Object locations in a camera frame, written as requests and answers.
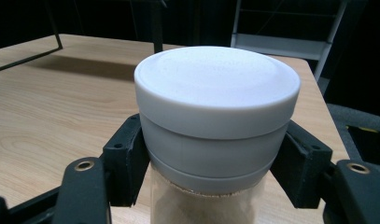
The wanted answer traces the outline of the black base with yellow stripes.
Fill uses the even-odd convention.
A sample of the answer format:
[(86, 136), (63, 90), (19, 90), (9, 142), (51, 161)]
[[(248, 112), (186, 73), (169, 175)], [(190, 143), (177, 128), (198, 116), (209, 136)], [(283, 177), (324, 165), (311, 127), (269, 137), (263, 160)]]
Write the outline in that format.
[(380, 131), (371, 128), (347, 126), (361, 158), (380, 165)]

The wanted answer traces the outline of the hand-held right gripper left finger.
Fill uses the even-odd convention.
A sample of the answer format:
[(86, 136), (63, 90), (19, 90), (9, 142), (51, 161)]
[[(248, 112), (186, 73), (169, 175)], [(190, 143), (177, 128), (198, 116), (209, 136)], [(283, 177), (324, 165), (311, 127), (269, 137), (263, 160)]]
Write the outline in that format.
[(112, 206), (135, 205), (149, 164), (138, 114), (127, 118), (103, 147), (107, 195)]

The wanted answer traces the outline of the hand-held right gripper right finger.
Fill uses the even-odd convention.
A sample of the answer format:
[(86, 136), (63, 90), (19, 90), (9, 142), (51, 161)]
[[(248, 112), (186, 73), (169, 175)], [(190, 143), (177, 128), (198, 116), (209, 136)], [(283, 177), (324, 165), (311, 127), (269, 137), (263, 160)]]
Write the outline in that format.
[(295, 208), (318, 208), (317, 182), (329, 168), (331, 157), (327, 145), (296, 122), (289, 122), (271, 172)]

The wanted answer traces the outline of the black two-tier shelf rack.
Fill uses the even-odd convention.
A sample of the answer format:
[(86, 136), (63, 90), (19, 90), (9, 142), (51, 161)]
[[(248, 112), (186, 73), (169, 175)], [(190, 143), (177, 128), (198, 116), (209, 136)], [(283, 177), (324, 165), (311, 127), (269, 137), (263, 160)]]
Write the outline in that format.
[(132, 24), (137, 37), (148, 32), (156, 52), (162, 51), (164, 0), (0, 0), (0, 51), (52, 36), (46, 49), (0, 64), (0, 71), (63, 49), (62, 34), (115, 38), (115, 29)]

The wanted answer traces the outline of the grey metal stand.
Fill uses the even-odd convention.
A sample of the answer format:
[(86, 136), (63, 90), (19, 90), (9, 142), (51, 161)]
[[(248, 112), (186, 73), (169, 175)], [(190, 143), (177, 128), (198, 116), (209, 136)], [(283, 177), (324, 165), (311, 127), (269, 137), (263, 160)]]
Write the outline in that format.
[(238, 0), (231, 46), (313, 61), (320, 78), (350, 0)]

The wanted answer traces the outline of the white-lidded jar of beige powder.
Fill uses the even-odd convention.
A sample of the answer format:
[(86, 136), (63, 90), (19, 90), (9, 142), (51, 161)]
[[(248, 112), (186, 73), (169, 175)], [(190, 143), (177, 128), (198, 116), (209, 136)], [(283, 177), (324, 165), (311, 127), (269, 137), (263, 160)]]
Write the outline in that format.
[(255, 224), (301, 80), (242, 49), (186, 47), (134, 71), (151, 167), (151, 224)]

